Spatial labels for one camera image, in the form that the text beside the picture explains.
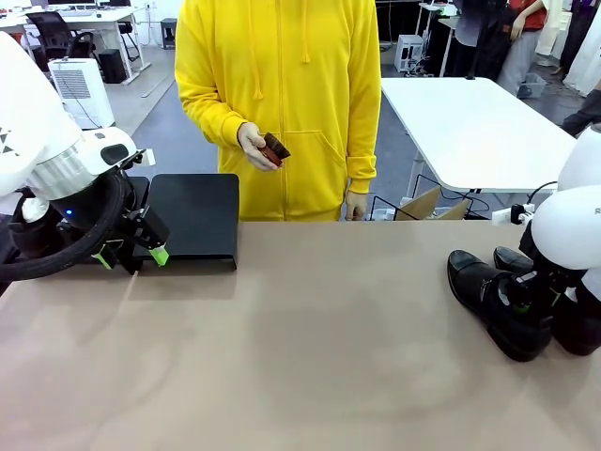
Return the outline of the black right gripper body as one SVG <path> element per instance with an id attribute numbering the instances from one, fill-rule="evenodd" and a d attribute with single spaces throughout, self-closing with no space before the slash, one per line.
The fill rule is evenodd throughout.
<path id="1" fill-rule="evenodd" d="M 527 287 L 543 292 L 553 290 L 556 293 L 564 293 L 581 280 L 581 270 L 566 269 L 548 261 L 534 262 L 532 273 Z"/>

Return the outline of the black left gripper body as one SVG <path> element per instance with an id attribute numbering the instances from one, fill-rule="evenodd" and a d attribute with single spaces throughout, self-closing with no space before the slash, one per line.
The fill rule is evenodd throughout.
<path id="1" fill-rule="evenodd" d="M 125 241 L 146 249 L 163 247 L 170 235 L 162 218 L 148 205 L 54 204 L 62 220 L 54 226 L 59 249 L 101 249 Z"/>

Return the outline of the person's right hand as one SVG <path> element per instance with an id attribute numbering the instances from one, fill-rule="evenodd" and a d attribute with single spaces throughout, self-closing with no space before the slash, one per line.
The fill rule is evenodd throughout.
<path id="1" fill-rule="evenodd" d="M 278 168 L 261 152 L 261 148 L 266 146 L 266 142 L 254 123 L 242 123 L 239 126 L 237 138 L 247 160 L 255 168 L 261 171 L 272 171 Z"/>

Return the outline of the person's left hand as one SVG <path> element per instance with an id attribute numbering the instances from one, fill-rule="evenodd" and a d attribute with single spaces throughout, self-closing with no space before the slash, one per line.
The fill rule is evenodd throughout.
<path id="1" fill-rule="evenodd" d="M 346 195 L 346 220 L 362 221 L 367 209 L 367 194 L 358 194 L 347 191 Z"/>

